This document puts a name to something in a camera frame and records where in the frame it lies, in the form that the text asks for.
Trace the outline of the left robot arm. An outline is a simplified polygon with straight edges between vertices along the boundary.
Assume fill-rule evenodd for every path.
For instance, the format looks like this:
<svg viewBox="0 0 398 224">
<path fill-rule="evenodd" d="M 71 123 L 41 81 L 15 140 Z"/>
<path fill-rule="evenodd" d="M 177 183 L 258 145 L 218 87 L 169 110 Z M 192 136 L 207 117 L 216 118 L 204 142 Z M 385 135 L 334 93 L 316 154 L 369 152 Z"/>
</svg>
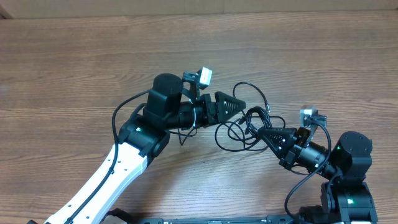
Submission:
<svg viewBox="0 0 398 224">
<path fill-rule="evenodd" d="M 169 143 L 172 129 L 206 128 L 225 124 L 245 109 L 244 101 L 221 91 L 215 98 L 200 94 L 211 76 L 204 70 L 180 78 L 161 73 L 119 130 L 108 156 L 78 193 L 46 223 L 100 223 L 119 196 Z"/>
</svg>

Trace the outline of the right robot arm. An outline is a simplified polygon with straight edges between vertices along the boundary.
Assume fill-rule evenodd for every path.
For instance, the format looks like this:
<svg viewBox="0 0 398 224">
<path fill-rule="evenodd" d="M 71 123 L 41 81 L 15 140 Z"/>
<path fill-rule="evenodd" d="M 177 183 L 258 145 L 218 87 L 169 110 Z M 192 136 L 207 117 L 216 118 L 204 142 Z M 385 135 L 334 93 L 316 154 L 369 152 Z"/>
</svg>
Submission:
<svg viewBox="0 0 398 224">
<path fill-rule="evenodd" d="M 288 212 L 284 223 L 377 223 L 377 212 L 367 183 L 372 164 L 373 142 L 365 135 L 348 131 L 333 149 L 312 141 L 305 128 L 261 128 L 257 132 L 287 170 L 306 168 L 309 176 L 326 178 L 321 185 L 321 205 Z"/>
</svg>

